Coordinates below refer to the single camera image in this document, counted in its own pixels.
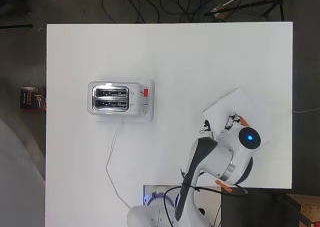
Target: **dark floor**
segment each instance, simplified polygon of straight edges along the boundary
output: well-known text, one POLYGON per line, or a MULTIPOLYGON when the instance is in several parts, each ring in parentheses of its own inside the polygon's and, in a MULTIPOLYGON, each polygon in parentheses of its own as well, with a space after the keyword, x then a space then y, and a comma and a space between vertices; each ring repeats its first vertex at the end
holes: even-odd
MULTIPOLYGON (((157 0, 151 1, 160 9, 157 0)), ((187 0, 181 1, 186 6, 187 0)), ((201 13, 210 11, 217 4, 227 1, 216 0, 208 4, 196 16, 195 21, 213 22, 212 17, 203 17, 201 13)), ((46 25, 50 23, 111 23, 111 21, 103 12, 101 0, 28 0, 27 3, 30 14, 19 13, 9 18, 0 18, 0 25, 23 23, 34 25, 33 29, 0 30, 0 83, 6 87, 8 90, 6 92, 10 96, 8 101, 11 102, 10 111, 7 114, 14 113, 21 118, 39 144, 41 151, 45 153, 45 115, 21 112, 19 90, 21 86, 45 86, 46 84, 46 25)), ((192 3, 190 9, 197 5, 196 0, 192 0, 192 3)), ((117 23, 136 22, 137 14, 127 0, 105 0, 104 4, 117 23)), ((170 2, 164 2, 164 5, 168 11, 179 11, 179 8, 170 2)), ((157 22, 155 9, 146 1, 141 1, 141 6, 145 21, 157 22)), ((257 7, 253 10, 261 12, 264 9, 257 7)), ((320 87, 319 9, 319 0, 285 0, 284 3, 285 19, 294 22, 294 110, 320 107, 320 98, 318 98, 320 87)), ((180 22, 180 16, 168 15, 161 9, 160 17, 163 23, 180 22)), ((272 21, 280 20, 278 8, 272 12, 270 18, 272 21)), ((234 13, 227 21, 266 20, 257 16, 234 13)), ((320 111, 293 116, 292 191, 295 193, 320 195, 320 180, 317 178, 320 176, 320 139, 317 138, 319 123, 320 111)))

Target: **white cord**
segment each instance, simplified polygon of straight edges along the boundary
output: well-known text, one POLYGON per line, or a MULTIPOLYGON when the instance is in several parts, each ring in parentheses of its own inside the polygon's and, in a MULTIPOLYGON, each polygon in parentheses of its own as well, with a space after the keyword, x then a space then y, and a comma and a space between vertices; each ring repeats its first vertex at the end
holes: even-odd
POLYGON ((130 205, 128 205, 128 203, 127 203, 124 199, 122 199, 122 197, 119 195, 119 193, 118 193, 118 191, 117 191, 117 188, 116 188, 115 184, 113 183, 112 178, 111 178, 111 176, 110 176, 110 174, 109 174, 109 171, 108 171, 108 165, 109 165, 109 162, 110 162, 110 160, 111 160, 111 157, 112 157, 112 154, 113 154, 113 149, 114 149, 114 146, 115 146, 115 144, 116 144, 116 140, 117 140, 118 134, 119 134, 122 126, 123 126, 123 123, 120 123, 119 126, 118 126, 118 128, 117 128, 117 130, 116 130, 116 132, 114 133, 114 135, 113 135, 113 137, 112 137, 112 142, 111 142, 111 146, 110 146, 110 150, 109 150, 109 157, 108 157, 107 164, 106 164, 106 172, 107 172, 107 175, 108 175, 108 177, 109 177, 109 180, 110 180, 110 182, 111 182, 111 184, 112 184, 112 186, 113 186, 114 192, 116 193, 116 195, 118 196, 118 198, 122 201, 122 203, 123 203, 128 209, 131 209, 130 205))
POLYGON ((300 111, 293 110, 292 112, 295 114, 303 114, 303 113, 313 112, 313 111, 317 111, 317 110, 320 110, 320 108, 300 110, 300 111))

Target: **power cord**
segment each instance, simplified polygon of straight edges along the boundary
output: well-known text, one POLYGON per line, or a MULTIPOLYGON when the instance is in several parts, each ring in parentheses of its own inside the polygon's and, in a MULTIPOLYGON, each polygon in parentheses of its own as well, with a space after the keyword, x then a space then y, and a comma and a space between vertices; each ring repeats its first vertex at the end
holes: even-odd
POLYGON ((108 160, 107 160, 107 164, 106 164, 106 172, 107 172, 107 175, 108 175, 108 178, 112 184, 112 187, 114 189, 114 192, 116 193, 116 195, 118 196, 118 198, 122 201, 122 203, 128 208, 128 209, 131 209, 130 205, 119 195, 118 191, 117 191, 117 187, 115 186, 115 184, 113 183, 112 181, 112 178, 111 178, 111 175, 108 171, 108 165, 109 165, 109 162, 111 160, 111 157, 112 157, 112 154, 113 154, 113 150, 114 150, 114 146, 116 144, 116 141, 117 141, 117 137, 119 135, 119 132, 120 130, 122 129, 123 127, 123 123, 120 123, 116 132, 114 133, 113 137, 112 137, 112 142, 111 142, 111 146, 110 146, 110 150, 109 150, 109 157, 108 157, 108 160))
POLYGON ((295 114, 304 114, 304 113, 314 112, 314 111, 318 111, 318 110, 320 110, 320 108, 306 109, 306 110, 293 110, 292 113, 295 113, 295 114))
POLYGON ((106 10, 105 7, 104 7, 104 0, 101 0, 101 6, 102 6, 102 9, 103 9, 104 13, 108 16, 108 18, 109 18, 114 24, 116 24, 116 22, 114 21, 114 19, 111 17, 111 15, 107 12, 107 10, 106 10))
MULTIPOLYGON (((232 197, 244 197, 244 196, 246 196, 248 194, 248 191, 245 188, 243 188, 243 187, 241 187, 241 186, 239 186, 237 184, 235 184, 235 186, 242 191, 242 194, 224 193, 224 192, 221 192, 221 191, 218 191, 218 190, 215 190, 215 189, 210 189, 210 188, 206 188, 206 187, 194 187, 194 186, 191 186, 191 185, 189 187, 193 188, 196 191, 205 190, 205 191, 214 192, 214 193, 218 193, 218 194, 221 194, 221 195, 232 196, 232 197)), ((168 213, 167 204, 166 204, 166 196, 170 191, 175 190, 175 189, 180 189, 180 188, 181 188, 181 185, 172 187, 172 188, 168 189, 163 195, 164 210, 166 212, 166 215, 167 215, 167 218, 168 218, 168 221, 169 221, 171 227, 174 227, 174 226, 173 226, 173 222, 171 221, 169 213, 168 213)))

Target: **white table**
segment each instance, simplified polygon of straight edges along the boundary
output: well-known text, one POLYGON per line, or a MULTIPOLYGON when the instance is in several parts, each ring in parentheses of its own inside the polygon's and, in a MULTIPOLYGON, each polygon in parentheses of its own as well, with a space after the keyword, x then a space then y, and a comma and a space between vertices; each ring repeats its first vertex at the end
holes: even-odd
POLYGON ((103 77, 156 82, 154 121, 125 124, 110 163, 130 205, 143 184, 181 183, 201 112, 237 87, 269 112, 275 133, 243 185, 291 188, 291 23, 49 25, 47 41, 46 227, 126 226, 105 173, 118 124, 86 109, 89 82, 103 77))

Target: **small black object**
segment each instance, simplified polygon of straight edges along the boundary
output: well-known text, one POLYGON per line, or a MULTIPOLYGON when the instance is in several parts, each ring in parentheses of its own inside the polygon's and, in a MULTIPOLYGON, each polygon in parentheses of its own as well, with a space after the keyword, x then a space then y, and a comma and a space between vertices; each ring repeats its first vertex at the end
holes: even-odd
POLYGON ((203 209, 203 208, 199 208, 199 211, 202 215, 205 215, 206 214, 206 211, 203 209))
POLYGON ((207 131, 211 131, 210 123, 209 123, 208 120, 205 120, 205 121, 204 121, 204 128, 207 128, 207 129, 206 129, 207 131))

